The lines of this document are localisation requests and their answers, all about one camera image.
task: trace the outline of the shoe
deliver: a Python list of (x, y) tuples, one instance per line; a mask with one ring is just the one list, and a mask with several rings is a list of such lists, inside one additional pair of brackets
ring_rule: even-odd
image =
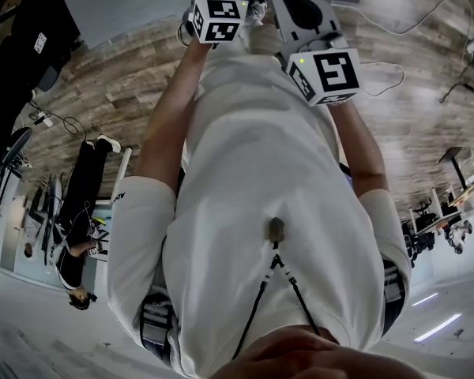
[(109, 142), (112, 146), (112, 151), (114, 153), (121, 152), (121, 145), (115, 139), (111, 139), (110, 137), (107, 137), (105, 135), (100, 135), (100, 136), (98, 136), (98, 139), (96, 139), (96, 140), (99, 141), (100, 139), (104, 139), (105, 141)]
[(246, 19), (251, 19), (255, 22), (261, 22), (267, 14), (267, 2), (265, 0), (252, 0), (247, 9)]

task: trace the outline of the cable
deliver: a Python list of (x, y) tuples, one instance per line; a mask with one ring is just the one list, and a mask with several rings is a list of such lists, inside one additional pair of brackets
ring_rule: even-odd
[(72, 232), (73, 227), (74, 227), (74, 225), (75, 225), (75, 223), (76, 223), (77, 218), (79, 217), (79, 215), (80, 215), (82, 212), (86, 212), (86, 215), (88, 215), (89, 226), (92, 225), (92, 218), (91, 218), (91, 216), (89, 215), (89, 212), (88, 212), (88, 209), (90, 209), (90, 207), (91, 207), (90, 202), (89, 202), (89, 201), (85, 201), (85, 208), (84, 208), (82, 211), (80, 211), (80, 212), (76, 215), (76, 217), (73, 219), (72, 227), (70, 228), (69, 232), (65, 235), (66, 238), (69, 237), (69, 235), (70, 235), (70, 233)]
[(460, 76), (458, 77), (458, 80), (455, 84), (453, 84), (450, 89), (448, 90), (448, 92), (442, 97), (439, 99), (439, 102), (440, 103), (444, 103), (446, 101), (446, 98), (448, 98), (448, 96), (451, 94), (451, 92), (456, 88), (458, 87), (459, 85), (461, 85), (461, 78), (464, 76), (465, 72), (467, 71), (467, 69), (471, 66), (472, 64), (472, 60), (473, 58), (471, 58), (471, 61), (468, 63), (468, 65), (462, 70), (462, 72), (460, 73)]
[(62, 186), (62, 197), (65, 196), (65, 190), (66, 188), (69, 186), (70, 184), (70, 177), (72, 177), (72, 172), (73, 172), (73, 169), (76, 167), (76, 164), (77, 164), (77, 161), (79, 160), (79, 154), (77, 154), (77, 158), (75, 159), (75, 161), (73, 162), (72, 164), (72, 168), (70, 169), (70, 173), (68, 175), (68, 177), (66, 178), (66, 183), (65, 183), (65, 186)]
[(182, 38), (182, 23), (179, 25), (179, 28), (177, 28), (177, 40), (184, 47), (188, 47), (187, 43), (184, 42), (184, 39)]
[(21, 124), (23, 125), (21, 128), (24, 128), (24, 119), (21, 114), (18, 114), (19, 119), (21, 120)]
[(272, 264), (269, 267), (269, 271), (265, 274), (264, 279), (260, 283), (260, 291), (258, 292), (258, 295), (257, 295), (256, 299), (254, 300), (253, 309), (251, 310), (251, 315), (247, 319), (246, 327), (244, 328), (243, 334), (240, 337), (239, 345), (237, 346), (237, 349), (235, 350), (235, 353), (234, 353), (234, 356), (232, 357), (232, 360), (237, 358), (241, 348), (243, 347), (244, 340), (246, 339), (246, 336), (247, 336), (247, 332), (249, 331), (251, 323), (253, 322), (253, 319), (254, 319), (254, 315), (257, 312), (258, 304), (260, 303), (260, 299), (261, 299), (263, 293), (265, 292), (265, 289), (267, 288), (267, 285), (269, 284), (270, 279), (273, 276), (273, 273), (274, 273), (274, 270), (276, 269), (276, 266), (278, 266), (278, 265), (280, 266), (280, 270), (282, 271), (282, 273), (284, 274), (284, 276), (286, 277), (288, 282), (293, 287), (293, 291), (297, 295), (297, 299), (299, 300), (299, 303), (302, 306), (302, 309), (303, 309), (304, 313), (306, 314), (306, 317), (307, 317), (307, 320), (309, 321), (309, 325), (310, 325), (311, 329), (313, 330), (313, 332), (317, 336), (320, 336), (318, 326), (316, 325), (316, 323), (314, 323), (313, 317), (310, 315), (309, 310), (307, 309), (306, 303), (304, 302), (303, 297), (300, 294), (299, 287), (297, 286), (297, 280), (295, 279), (295, 277), (293, 275), (291, 275), (289, 268), (281, 260), (281, 257), (279, 255), (279, 242), (280, 241), (272, 242), (273, 250), (274, 250), (274, 253), (275, 253), (275, 255), (273, 257), (273, 260), (272, 260)]
[[(391, 35), (395, 35), (395, 36), (404, 36), (406, 34), (409, 34), (410, 32), (414, 31), (415, 29), (417, 29), (423, 22), (425, 22), (425, 20), (431, 15), (434, 13), (434, 11), (443, 3), (443, 2), (447, 2), (448, 0), (441, 0), (439, 3), (437, 3), (437, 5), (431, 10), (429, 11), (420, 21), (419, 23), (413, 25), (412, 27), (409, 27), (407, 28), (405, 31), (401, 31), (401, 32), (396, 32), (396, 31), (392, 31), (391, 29), (388, 29), (386, 27), (383, 27), (382, 25), (380, 25), (379, 23), (377, 23), (376, 21), (373, 21), (371, 20), (368, 16), (366, 16), (360, 9), (354, 7), (354, 6), (349, 6), (349, 5), (346, 5), (346, 4), (340, 4), (340, 3), (331, 3), (331, 6), (334, 6), (334, 7), (343, 7), (345, 9), (352, 9), (354, 11), (356, 11), (357, 13), (359, 13), (363, 18), (365, 18), (368, 22), (370, 22), (371, 24), (375, 25), (376, 27), (380, 28), (381, 30), (385, 31), (385, 32), (388, 32), (389, 34)], [(474, 13), (472, 11), (472, 5), (471, 5), (471, 2), (469, 0), (465, 0), (468, 4), (468, 7), (470, 8), (471, 10), (471, 17), (470, 17), (470, 21), (468, 23), (468, 30), (467, 30), (467, 36), (465, 38), (465, 45), (464, 45), (464, 50), (463, 50), (463, 53), (462, 53), (462, 56), (461, 56), (461, 62), (464, 66), (466, 66), (466, 63), (464, 61), (465, 59), (465, 48), (467, 47), (467, 44), (468, 44), (468, 38), (470, 36), (470, 32), (471, 32), (471, 29), (472, 29), (472, 19), (473, 19), (473, 16), (474, 16)]]
[[(63, 122), (63, 127), (65, 128), (65, 130), (70, 133), (72, 136), (77, 136), (79, 133), (80, 133), (80, 130), (77, 128), (77, 126), (73, 123), (73, 121), (77, 122), (81, 128), (84, 130), (85, 132), (85, 141), (87, 140), (88, 138), (88, 132), (86, 131), (86, 128), (85, 126), (75, 117), (71, 117), (71, 116), (68, 116), (68, 117), (61, 117), (57, 114), (55, 114), (54, 112), (51, 112), (49, 110), (44, 110), (42, 109), (35, 101), (33, 100), (30, 100), (30, 102), (28, 103), (28, 105), (32, 108), (35, 108), (38, 112), (43, 112), (46, 114), (45, 118), (50, 118), (50, 117), (56, 117), (58, 118), (59, 120), (61, 120)], [(39, 123), (41, 123), (43, 121), (43, 117), (39, 117), (37, 114), (34, 114), (34, 113), (31, 113), (29, 115), (30, 119), (35, 121), (35, 123), (33, 125), (38, 125)]]
[(363, 90), (365, 92), (365, 94), (367, 94), (368, 96), (370, 97), (378, 97), (380, 96), (381, 94), (384, 94), (385, 92), (389, 91), (389, 90), (393, 90), (394, 88), (397, 88), (397, 87), (400, 87), (404, 81), (405, 81), (405, 70), (404, 68), (401, 66), (401, 65), (398, 65), (397, 63), (388, 63), (388, 62), (368, 62), (368, 63), (362, 63), (362, 66), (367, 66), (367, 65), (390, 65), (390, 66), (396, 66), (398, 67), (399, 69), (402, 70), (402, 79), (399, 81), (398, 84), (395, 84), (391, 87), (388, 87), (388, 88), (385, 88), (383, 91), (381, 91), (380, 93), (378, 94), (370, 94), (369, 92), (367, 92), (366, 90)]

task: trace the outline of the person sitting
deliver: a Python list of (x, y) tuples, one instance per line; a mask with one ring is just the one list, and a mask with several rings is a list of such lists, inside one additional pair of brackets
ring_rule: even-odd
[(34, 261), (35, 248), (40, 230), (43, 226), (43, 217), (37, 213), (40, 197), (42, 196), (42, 188), (39, 188), (33, 197), (30, 208), (25, 209), (24, 217), (21, 221), (20, 238), (24, 243), (23, 254), (30, 261)]
[(56, 263), (56, 272), (68, 291), (70, 305), (79, 310), (88, 309), (89, 303), (96, 301), (96, 296), (86, 291), (82, 284), (85, 253), (94, 248), (97, 248), (97, 243), (91, 240), (79, 243), (70, 249), (63, 247)]
[(82, 272), (86, 252), (101, 250), (92, 238), (91, 216), (109, 152), (121, 152), (121, 145), (105, 135), (100, 135), (96, 144), (92, 141), (82, 142), (66, 198), (56, 220), (66, 243), (58, 256), (56, 270), (68, 291), (70, 305), (79, 310), (88, 309), (90, 301), (96, 301), (96, 296), (88, 293), (82, 285)]

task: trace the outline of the wood-look vinyl flooring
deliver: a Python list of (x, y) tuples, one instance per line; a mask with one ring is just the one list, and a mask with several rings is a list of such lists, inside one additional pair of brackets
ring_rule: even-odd
[[(361, 0), (358, 7), (373, 20), (401, 31), (418, 22), (440, 0)], [(470, 10), (464, 0), (450, 0), (422, 26), (406, 36), (393, 36), (366, 22), (358, 13), (336, 8), (351, 47), (362, 63), (392, 62), (404, 67), (402, 86), (379, 97), (355, 99), (382, 149), (390, 189), (400, 212), (425, 200), (431, 188), (441, 193), (452, 182), (459, 188), (450, 164), (438, 164), (450, 146), (462, 146), (462, 170), (474, 172), (474, 93), (456, 88), (444, 104), (439, 99), (464, 66)], [(77, 117), (88, 138), (105, 133), (133, 149), (128, 173), (141, 146), (151, 111), (171, 79), (184, 48), (175, 38), (178, 18), (126, 33), (93, 50), (77, 50), (57, 84), (37, 97), (40, 106), (60, 116)], [(470, 34), (474, 38), (474, 19)], [(396, 84), (400, 70), (387, 65), (363, 67), (366, 89), (372, 94)], [(474, 88), (474, 69), (462, 82)], [(26, 107), (22, 118), (31, 123)], [(58, 120), (37, 126), (25, 154), (37, 168), (25, 173), (32, 181), (46, 174), (67, 175), (84, 137), (68, 134)], [(121, 156), (110, 154), (100, 196), (111, 194)]]

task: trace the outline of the fluorescent light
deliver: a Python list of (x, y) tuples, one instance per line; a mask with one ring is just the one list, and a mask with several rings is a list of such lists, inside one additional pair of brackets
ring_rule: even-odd
[(433, 328), (432, 330), (430, 330), (429, 332), (426, 332), (425, 334), (423, 334), (421, 337), (418, 337), (417, 339), (414, 340), (415, 343), (421, 343), (423, 340), (427, 339), (428, 337), (432, 336), (433, 334), (435, 334), (436, 332), (442, 330), (443, 328), (445, 328), (447, 325), (450, 325), (451, 323), (453, 323), (456, 319), (458, 319), (459, 317), (461, 316), (461, 313), (459, 314), (455, 314), (453, 317), (451, 317), (450, 319), (446, 320), (444, 323), (441, 323), (440, 325), (438, 325), (436, 328)]
[(433, 295), (430, 295), (428, 298), (425, 298), (423, 300), (420, 300), (419, 302), (416, 302), (414, 304), (412, 304), (411, 306), (418, 306), (420, 303), (423, 303), (423, 302), (426, 302), (428, 299), (432, 299), (434, 298), (435, 296), (437, 296), (439, 294), (433, 294)]

